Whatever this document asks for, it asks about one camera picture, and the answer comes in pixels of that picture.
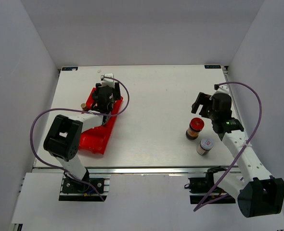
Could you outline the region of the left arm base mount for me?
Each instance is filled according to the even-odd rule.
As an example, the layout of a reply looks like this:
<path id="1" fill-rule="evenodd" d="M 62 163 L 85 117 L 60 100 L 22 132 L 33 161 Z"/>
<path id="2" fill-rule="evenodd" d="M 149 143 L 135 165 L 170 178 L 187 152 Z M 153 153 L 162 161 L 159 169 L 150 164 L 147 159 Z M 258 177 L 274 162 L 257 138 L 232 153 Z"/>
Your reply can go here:
<path id="1" fill-rule="evenodd" d="M 98 191 L 98 193 L 89 185 L 74 182 L 69 177 L 63 175 L 61 188 L 59 192 L 59 201 L 67 202 L 103 202 L 106 200 L 110 178 L 108 176 L 90 175 L 89 183 Z"/>

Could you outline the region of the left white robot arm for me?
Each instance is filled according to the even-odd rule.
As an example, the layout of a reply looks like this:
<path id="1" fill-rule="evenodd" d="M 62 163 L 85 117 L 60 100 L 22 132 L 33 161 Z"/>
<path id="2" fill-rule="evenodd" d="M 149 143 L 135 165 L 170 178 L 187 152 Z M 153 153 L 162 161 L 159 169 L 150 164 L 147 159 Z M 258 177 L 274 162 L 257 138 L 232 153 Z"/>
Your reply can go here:
<path id="1" fill-rule="evenodd" d="M 92 89 L 77 116 L 57 115 L 43 148 L 59 161 L 79 192 L 90 186 L 89 172 L 78 156 L 80 149 L 104 154 L 123 101 L 120 83 L 104 78 Z"/>

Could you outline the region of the black lid pepper shaker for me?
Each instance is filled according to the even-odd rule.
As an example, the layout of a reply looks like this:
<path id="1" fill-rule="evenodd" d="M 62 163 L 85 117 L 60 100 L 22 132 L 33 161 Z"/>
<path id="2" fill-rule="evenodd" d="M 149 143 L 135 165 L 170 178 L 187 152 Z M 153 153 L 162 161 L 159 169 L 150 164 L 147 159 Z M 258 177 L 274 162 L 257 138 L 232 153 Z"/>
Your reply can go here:
<path id="1" fill-rule="evenodd" d="M 92 99 L 93 99 L 94 101 L 98 101 L 98 100 L 99 100 L 99 94 L 94 92 L 94 93 L 92 94 Z"/>

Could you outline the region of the small gold cap bottle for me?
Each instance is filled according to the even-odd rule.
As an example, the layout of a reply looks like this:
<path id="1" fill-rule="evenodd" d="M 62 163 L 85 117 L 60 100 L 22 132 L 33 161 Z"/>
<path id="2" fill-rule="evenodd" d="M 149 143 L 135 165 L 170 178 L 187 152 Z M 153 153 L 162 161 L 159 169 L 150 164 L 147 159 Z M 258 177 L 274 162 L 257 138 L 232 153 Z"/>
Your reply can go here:
<path id="1" fill-rule="evenodd" d="M 89 108 L 87 107 L 87 104 L 86 104 L 86 103 L 82 103 L 82 104 L 81 104 L 81 109 L 82 109 L 83 111 L 89 111 Z"/>

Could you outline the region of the red lid dark sauce jar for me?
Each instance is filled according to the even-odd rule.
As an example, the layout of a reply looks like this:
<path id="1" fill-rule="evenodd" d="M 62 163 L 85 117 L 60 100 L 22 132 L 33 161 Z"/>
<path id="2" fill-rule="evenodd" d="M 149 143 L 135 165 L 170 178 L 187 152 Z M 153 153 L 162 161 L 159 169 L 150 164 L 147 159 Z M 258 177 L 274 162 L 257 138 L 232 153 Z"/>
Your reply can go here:
<path id="1" fill-rule="evenodd" d="M 186 130 L 186 137 L 189 140 L 195 140 L 198 138 L 199 133 L 203 130 L 204 128 L 204 121 L 200 118 L 193 118 L 190 121 L 189 127 Z"/>

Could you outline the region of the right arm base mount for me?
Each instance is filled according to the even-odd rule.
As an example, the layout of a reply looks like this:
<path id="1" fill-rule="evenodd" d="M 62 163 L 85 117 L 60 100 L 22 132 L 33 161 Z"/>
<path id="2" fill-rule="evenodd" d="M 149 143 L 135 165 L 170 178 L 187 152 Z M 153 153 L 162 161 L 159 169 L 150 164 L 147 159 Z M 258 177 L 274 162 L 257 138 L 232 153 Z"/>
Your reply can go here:
<path id="1" fill-rule="evenodd" d="M 210 179 L 212 176 L 212 170 L 225 170 L 222 167 L 215 167 L 209 169 L 202 177 L 190 177 L 188 178 L 188 183 L 184 185 L 184 189 L 189 190 L 190 193 L 190 204 L 197 205 L 200 200 L 206 195 L 206 193 L 211 189 L 214 181 Z M 231 196 L 227 196 L 227 193 L 217 187 L 204 201 L 213 204 L 235 204 L 235 199 Z"/>

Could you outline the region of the grey lid spice jar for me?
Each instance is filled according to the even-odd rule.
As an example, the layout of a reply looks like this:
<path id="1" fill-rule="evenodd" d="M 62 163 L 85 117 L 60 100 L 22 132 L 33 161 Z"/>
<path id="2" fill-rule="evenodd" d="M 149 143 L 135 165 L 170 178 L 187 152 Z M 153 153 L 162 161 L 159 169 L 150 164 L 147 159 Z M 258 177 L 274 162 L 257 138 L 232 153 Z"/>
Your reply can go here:
<path id="1" fill-rule="evenodd" d="M 197 145 L 196 151 L 199 155 L 206 155 L 213 147 L 214 141 L 211 138 L 204 138 Z"/>

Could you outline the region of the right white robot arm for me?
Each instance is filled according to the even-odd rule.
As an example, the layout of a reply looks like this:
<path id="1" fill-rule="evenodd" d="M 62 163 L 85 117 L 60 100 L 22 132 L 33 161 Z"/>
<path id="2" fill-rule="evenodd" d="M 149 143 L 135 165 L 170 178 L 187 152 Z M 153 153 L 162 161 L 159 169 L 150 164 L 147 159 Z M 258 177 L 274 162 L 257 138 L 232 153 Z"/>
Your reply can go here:
<path id="1" fill-rule="evenodd" d="M 219 139 L 232 154 L 243 180 L 230 173 L 230 168 L 214 167 L 207 170 L 205 185 L 211 192 L 220 188 L 231 196 L 246 218 L 279 214 L 284 202 L 284 180 L 275 178 L 261 163 L 241 122 L 232 117 L 232 99 L 227 93 L 213 95 L 199 93 L 192 105 L 195 114 L 208 118 Z"/>

